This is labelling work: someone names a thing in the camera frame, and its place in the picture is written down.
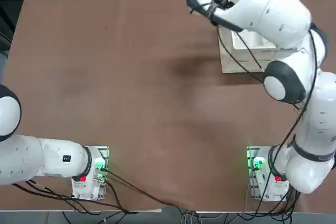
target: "green light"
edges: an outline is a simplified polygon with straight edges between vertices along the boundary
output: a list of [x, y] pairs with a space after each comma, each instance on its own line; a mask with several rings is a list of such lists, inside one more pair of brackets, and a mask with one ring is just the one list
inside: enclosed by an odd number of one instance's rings
[[105, 168], [105, 161], [96, 161], [94, 166], [97, 170], [102, 170]]
[[261, 170], [264, 165], [265, 159], [263, 157], [255, 157], [253, 160], [253, 167], [255, 170]]

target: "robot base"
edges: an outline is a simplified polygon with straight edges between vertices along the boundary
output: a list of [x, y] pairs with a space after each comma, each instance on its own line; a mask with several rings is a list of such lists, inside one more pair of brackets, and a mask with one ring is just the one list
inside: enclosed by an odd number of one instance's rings
[[99, 170], [99, 168], [107, 169], [109, 163], [109, 147], [108, 146], [87, 146], [92, 155], [92, 165], [89, 174], [80, 178], [80, 181], [72, 183], [72, 198], [86, 200], [105, 199], [107, 172]]
[[[251, 196], [253, 199], [261, 199], [265, 190], [267, 178], [270, 173], [268, 166], [268, 152], [270, 146], [248, 146], [246, 148]], [[259, 170], [255, 169], [255, 161], [262, 162]], [[286, 195], [289, 188], [288, 181], [276, 181], [271, 174], [264, 198], [262, 201], [280, 201]]]

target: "white box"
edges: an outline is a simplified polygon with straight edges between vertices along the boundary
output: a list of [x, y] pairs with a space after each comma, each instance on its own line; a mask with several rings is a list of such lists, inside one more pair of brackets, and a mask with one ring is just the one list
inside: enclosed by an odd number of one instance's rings
[[[225, 47], [235, 59], [239, 61], [239, 63], [250, 72], [261, 72], [261, 69], [255, 63], [253, 57], [235, 32], [228, 30], [225, 27], [219, 27], [219, 34]], [[263, 69], [267, 67], [270, 60], [279, 51], [279, 48], [254, 31], [244, 30], [239, 33], [239, 35], [243, 38], [244, 42]], [[230, 57], [220, 42], [219, 52], [223, 73], [244, 72], [244, 70]]]

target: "robotic arm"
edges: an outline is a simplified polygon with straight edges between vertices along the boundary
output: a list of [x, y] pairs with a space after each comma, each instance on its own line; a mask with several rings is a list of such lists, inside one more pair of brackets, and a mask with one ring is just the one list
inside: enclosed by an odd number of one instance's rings
[[333, 167], [336, 150], [336, 75], [320, 69], [329, 45], [325, 33], [311, 23], [310, 12], [298, 0], [239, 0], [232, 7], [228, 0], [187, 0], [187, 5], [215, 25], [236, 32], [255, 31], [281, 49], [263, 77], [265, 90], [275, 100], [305, 102], [318, 69], [295, 138], [281, 148], [274, 164], [269, 157], [279, 146], [260, 148], [257, 157], [265, 163], [255, 169], [260, 192], [266, 190], [262, 200], [280, 200], [288, 183], [302, 193], [313, 192]]
[[106, 168], [107, 164], [97, 147], [13, 135], [20, 120], [18, 97], [0, 85], [0, 185], [34, 176], [72, 177], [73, 197], [89, 200], [104, 197], [106, 175], [98, 168]]

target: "table surface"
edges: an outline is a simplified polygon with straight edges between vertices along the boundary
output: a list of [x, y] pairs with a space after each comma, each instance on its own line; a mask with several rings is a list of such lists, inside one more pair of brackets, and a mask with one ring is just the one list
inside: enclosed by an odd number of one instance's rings
[[[302, 1], [336, 41], [335, 0]], [[335, 53], [324, 70], [336, 71]], [[17, 133], [108, 145], [109, 168], [158, 198], [242, 211], [246, 146], [280, 143], [296, 113], [248, 75], [223, 74], [220, 62], [215, 27], [189, 15], [185, 0], [25, 0], [4, 84], [23, 106]], [[38, 181], [71, 191], [69, 179]], [[335, 213], [335, 182], [331, 172], [297, 211]], [[126, 209], [162, 207], [114, 184]], [[0, 193], [0, 209], [69, 208], [13, 186]], [[116, 203], [112, 193], [106, 202]]]

